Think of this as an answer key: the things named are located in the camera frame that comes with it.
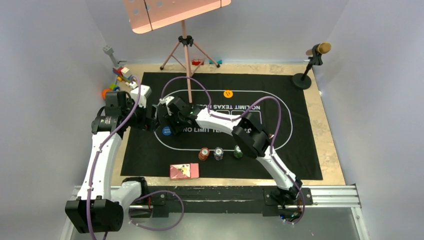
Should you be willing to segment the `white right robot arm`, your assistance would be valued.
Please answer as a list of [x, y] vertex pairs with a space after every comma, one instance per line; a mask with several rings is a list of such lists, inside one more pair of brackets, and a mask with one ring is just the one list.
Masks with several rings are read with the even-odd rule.
[[292, 204], [300, 198], [302, 182], [278, 156], [274, 147], [277, 134], [270, 135], [249, 110], [228, 115], [208, 107], [190, 106], [180, 97], [170, 96], [159, 100], [157, 117], [174, 135], [186, 128], [200, 128], [232, 136], [244, 156], [256, 159], [267, 170], [284, 202]]

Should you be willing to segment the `blue poker chip stack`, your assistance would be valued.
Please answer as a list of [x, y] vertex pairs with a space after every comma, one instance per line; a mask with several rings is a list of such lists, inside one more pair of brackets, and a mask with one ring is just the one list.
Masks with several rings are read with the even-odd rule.
[[224, 151], [221, 147], [216, 147], [213, 151], [213, 157], [215, 160], [220, 161], [223, 159]]

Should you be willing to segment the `blue small blind button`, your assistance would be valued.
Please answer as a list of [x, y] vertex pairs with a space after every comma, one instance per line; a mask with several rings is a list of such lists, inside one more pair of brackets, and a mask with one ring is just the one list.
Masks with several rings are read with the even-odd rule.
[[172, 135], [172, 131], [171, 131], [170, 127], [169, 127], [169, 126], [165, 126], [165, 127], [162, 129], [162, 134], [163, 134], [164, 136], [170, 136], [170, 135]]

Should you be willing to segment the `colourful toy block train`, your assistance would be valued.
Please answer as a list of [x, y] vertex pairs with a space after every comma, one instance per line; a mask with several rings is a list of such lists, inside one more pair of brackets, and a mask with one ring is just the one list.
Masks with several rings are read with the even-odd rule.
[[124, 82], [128, 87], [133, 87], [133, 74], [129, 68], [124, 66], [113, 67], [112, 72], [116, 75], [115, 85], [118, 86], [119, 83]]

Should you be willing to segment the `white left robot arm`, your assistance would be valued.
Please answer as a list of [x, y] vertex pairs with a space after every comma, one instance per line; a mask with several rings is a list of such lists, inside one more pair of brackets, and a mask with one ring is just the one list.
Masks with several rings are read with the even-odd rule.
[[112, 175], [118, 149], [128, 127], [150, 130], [155, 125], [147, 117], [149, 86], [135, 87], [131, 92], [108, 91], [105, 105], [91, 123], [92, 148], [87, 172], [75, 200], [65, 205], [65, 213], [80, 234], [117, 232], [130, 205], [149, 199], [144, 177], [127, 177], [112, 191]]

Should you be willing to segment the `pink music stand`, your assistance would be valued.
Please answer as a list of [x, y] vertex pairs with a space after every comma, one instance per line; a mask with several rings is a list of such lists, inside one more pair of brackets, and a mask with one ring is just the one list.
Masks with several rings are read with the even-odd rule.
[[181, 24], [182, 35], [178, 38], [178, 43], [174, 46], [169, 56], [160, 66], [163, 70], [170, 58], [175, 58], [176, 49], [182, 45], [184, 50], [185, 63], [180, 65], [186, 71], [186, 82], [189, 103], [193, 103], [191, 77], [196, 72], [191, 69], [192, 63], [189, 54], [189, 47], [195, 46], [216, 68], [221, 65], [212, 58], [193, 37], [187, 33], [186, 20], [207, 12], [226, 7], [231, 4], [231, 0], [124, 0], [123, 4], [128, 14], [128, 21], [131, 29], [136, 34], [144, 34], [166, 27], [174, 23]]

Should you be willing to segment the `green poker chip stack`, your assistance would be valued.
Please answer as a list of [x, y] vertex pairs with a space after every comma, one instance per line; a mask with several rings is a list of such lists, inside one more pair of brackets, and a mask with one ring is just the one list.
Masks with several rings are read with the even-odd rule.
[[233, 155], [236, 159], [241, 159], [243, 157], [243, 152], [238, 145], [234, 147]]

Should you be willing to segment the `small red toy block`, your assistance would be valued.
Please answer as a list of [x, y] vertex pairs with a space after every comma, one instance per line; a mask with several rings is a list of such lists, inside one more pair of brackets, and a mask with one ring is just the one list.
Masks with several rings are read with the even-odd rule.
[[204, 58], [202, 58], [202, 59], [197, 58], [197, 59], [192, 59], [191, 60], [191, 64], [194, 65], [194, 66], [202, 66], [202, 65], [204, 65], [204, 63], [205, 63], [205, 59]]

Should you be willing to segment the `red playing card box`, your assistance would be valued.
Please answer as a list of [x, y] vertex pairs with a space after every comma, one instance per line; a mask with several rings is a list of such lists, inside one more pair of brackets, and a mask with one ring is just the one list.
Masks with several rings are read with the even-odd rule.
[[197, 179], [200, 177], [198, 163], [171, 164], [169, 178], [171, 180]]

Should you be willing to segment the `grey toy block tower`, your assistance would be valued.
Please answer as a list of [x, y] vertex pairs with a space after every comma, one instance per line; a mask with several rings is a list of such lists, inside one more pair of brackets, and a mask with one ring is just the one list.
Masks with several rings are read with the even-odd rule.
[[103, 52], [109, 56], [110, 60], [112, 61], [112, 64], [115, 68], [119, 67], [119, 63], [116, 60], [115, 56], [114, 56], [114, 50], [112, 47], [106, 45], [102, 48]]

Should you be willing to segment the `gold microphone on stand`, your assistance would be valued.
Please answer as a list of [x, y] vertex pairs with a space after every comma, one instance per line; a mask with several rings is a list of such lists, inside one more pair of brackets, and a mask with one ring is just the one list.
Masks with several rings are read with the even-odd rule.
[[321, 66], [323, 64], [322, 55], [327, 54], [331, 49], [332, 45], [329, 42], [322, 42], [307, 50], [305, 54], [308, 56], [309, 62], [304, 73], [296, 73], [292, 76], [292, 84], [301, 90], [310, 88], [312, 80], [308, 76], [309, 71], [312, 70], [313, 66]]

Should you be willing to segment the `yellow big blind button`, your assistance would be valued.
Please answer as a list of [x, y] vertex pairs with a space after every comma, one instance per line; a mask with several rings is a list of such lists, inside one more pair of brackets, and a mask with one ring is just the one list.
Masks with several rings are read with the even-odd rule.
[[233, 93], [233, 91], [231, 91], [231, 90], [225, 90], [225, 91], [223, 92], [223, 96], [224, 96], [225, 98], [227, 98], [227, 99], [232, 98], [232, 97], [233, 97], [233, 95], [234, 95], [234, 93]]

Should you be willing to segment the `red poker chip stack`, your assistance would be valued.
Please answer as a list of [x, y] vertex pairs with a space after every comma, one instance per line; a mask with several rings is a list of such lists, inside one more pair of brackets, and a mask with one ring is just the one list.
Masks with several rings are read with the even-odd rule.
[[198, 153], [198, 158], [201, 161], [205, 161], [208, 158], [209, 154], [210, 150], [207, 147], [203, 147]]

